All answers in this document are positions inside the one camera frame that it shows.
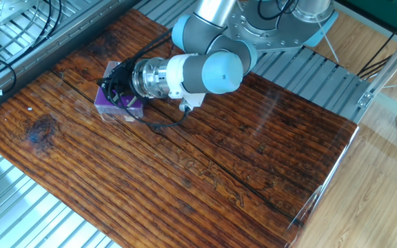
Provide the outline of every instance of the black cable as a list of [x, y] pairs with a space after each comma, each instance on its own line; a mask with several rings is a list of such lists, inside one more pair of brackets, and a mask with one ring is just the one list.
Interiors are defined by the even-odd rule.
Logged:
[[364, 65], [364, 67], [358, 72], [357, 76], [360, 76], [364, 71], [369, 69], [367, 66], [378, 56], [378, 54], [384, 49], [384, 47], [391, 41], [391, 39], [397, 34], [397, 29], [390, 35], [386, 42], [379, 48], [375, 55]]
[[364, 79], [364, 78], [366, 78], [367, 76], [371, 76], [371, 75], [373, 75], [373, 74], [375, 74], [375, 73], [380, 72], [380, 70], [384, 67], [384, 65], [385, 65], [385, 63], [382, 63], [382, 64], [378, 65], [378, 66], [377, 66], [376, 68], [374, 68], [373, 70], [371, 70], [371, 71], [365, 73], [364, 75], [362, 75], [361, 78]]
[[53, 26], [53, 28], [51, 29], [51, 31], [48, 33], [46, 39], [49, 39], [49, 38], [53, 35], [53, 32], [56, 30], [56, 27], [58, 26], [59, 21], [61, 20], [61, 14], [62, 14], [62, 0], [59, 0], [59, 13], [58, 13], [58, 17], [56, 18], [56, 22], [54, 23], [54, 26]]
[[280, 10], [280, 12], [278, 14], [275, 14], [275, 15], [273, 15], [271, 17], [265, 17], [265, 16], [263, 16], [263, 14], [261, 14], [261, 3], [262, 2], [263, 2], [263, 0], [259, 0], [258, 1], [258, 5], [257, 5], [258, 15], [260, 16], [261, 19], [263, 19], [265, 21], [270, 21], [270, 20], [273, 20], [273, 19], [275, 19], [277, 17], [280, 17], [282, 14], [285, 14], [286, 10], [288, 8], [290, 8], [290, 6], [294, 2], [294, 0], [287, 0], [286, 4], [283, 6], [283, 9]]
[[48, 17], [47, 21], [44, 24], [44, 27], [42, 28], [41, 32], [39, 33], [39, 36], [37, 37], [36, 41], [34, 42], [33, 46], [36, 46], [39, 39], [45, 34], [45, 31], [47, 30], [47, 27], [50, 25], [50, 21], [52, 19], [52, 0], [48, 1]]
[[5, 66], [12, 72], [12, 74], [13, 74], [13, 82], [12, 82], [12, 85], [11, 85], [8, 89], [2, 91], [2, 94], [7, 94], [7, 92], [9, 92], [10, 90], [12, 90], [12, 89], [14, 88], [14, 86], [17, 84], [17, 74], [16, 74], [16, 72], [14, 72], [13, 68], [12, 68], [8, 63], [2, 61], [1, 59], [0, 59], [0, 63], [3, 64], [3, 65], [5, 65]]
[[292, 9], [292, 10], [290, 10], [289, 12], [284, 12], [285, 14], [291, 14], [291, 13], [293, 13], [293, 11], [295, 11], [295, 9], [296, 9], [296, 6], [298, 5], [298, 2], [299, 2], [300, 0], [296, 0], [296, 1], [294, 1], [295, 2], [295, 6], [294, 6], [294, 8]]

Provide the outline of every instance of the light blue joint cap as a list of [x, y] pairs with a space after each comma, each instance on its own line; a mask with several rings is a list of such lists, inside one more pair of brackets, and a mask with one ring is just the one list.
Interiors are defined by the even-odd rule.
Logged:
[[252, 69], [254, 69], [256, 65], [256, 61], [258, 60], [258, 52], [256, 51], [254, 44], [252, 44], [250, 41], [242, 41], [242, 40], [239, 41], [243, 42], [247, 46], [247, 49], [249, 50], [249, 54], [251, 56], [251, 63], [249, 66], [249, 71], [247, 72], [249, 73]]
[[243, 80], [243, 65], [240, 58], [232, 52], [216, 52], [205, 61], [201, 77], [211, 93], [233, 92]]
[[179, 20], [176, 22], [176, 24], [174, 24], [174, 27], [172, 28], [172, 33], [171, 33], [172, 42], [183, 51], [185, 51], [185, 46], [183, 45], [183, 31], [185, 30], [186, 22], [190, 17], [191, 16], [188, 14], [180, 17]]
[[[338, 15], [339, 15], [338, 12], [334, 11], [334, 13], [331, 15], [331, 17], [329, 17], [329, 19], [324, 23], [323, 29], [326, 33], [329, 32], [329, 29], [333, 26], [333, 24], [337, 20]], [[318, 45], [318, 43], [320, 43], [320, 41], [323, 38], [324, 38], [323, 31], [321, 31], [321, 29], [320, 29], [314, 35], [312, 35], [312, 37], [310, 37], [308, 40], [306, 40], [306, 42], [304, 42], [303, 45], [309, 46], [311, 48], [316, 47], [316, 45]]]

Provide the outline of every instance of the wood grain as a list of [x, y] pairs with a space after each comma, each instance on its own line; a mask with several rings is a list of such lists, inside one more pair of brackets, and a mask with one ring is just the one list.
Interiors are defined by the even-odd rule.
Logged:
[[254, 74], [178, 127], [103, 122], [95, 81], [164, 30], [131, 11], [4, 103], [0, 153], [124, 247], [283, 247], [356, 125]]

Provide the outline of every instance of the light wooden floor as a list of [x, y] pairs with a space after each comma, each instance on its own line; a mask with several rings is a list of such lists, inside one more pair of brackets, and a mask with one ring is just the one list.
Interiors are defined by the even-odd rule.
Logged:
[[[343, 13], [327, 36], [340, 64], [354, 73], [387, 39]], [[376, 61], [396, 48], [390, 43]], [[325, 41], [316, 51], [334, 61]], [[397, 74], [389, 84], [396, 83]], [[397, 100], [397, 87], [383, 92]], [[367, 111], [297, 247], [397, 247], [395, 116], [377, 103]]]

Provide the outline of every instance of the purple box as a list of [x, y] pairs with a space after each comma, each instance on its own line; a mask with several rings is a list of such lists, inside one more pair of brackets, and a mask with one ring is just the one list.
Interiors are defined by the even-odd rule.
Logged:
[[[105, 70], [105, 74], [103, 77], [107, 77], [110, 75], [111, 70], [115, 68], [120, 62], [111, 61], [108, 63], [107, 69]], [[134, 96], [122, 96], [122, 101], [127, 105]], [[102, 119], [106, 122], [112, 122], [114, 119], [110, 116], [111, 114], [115, 115], [117, 118], [121, 118], [124, 121], [134, 121], [134, 119], [126, 112], [126, 110], [121, 109], [119, 107], [114, 106], [103, 93], [102, 89], [99, 87], [97, 90], [96, 100], [94, 101], [94, 106], [96, 106], [97, 111], [101, 115]], [[139, 100], [136, 100], [128, 110], [135, 117], [143, 117], [143, 104]]]

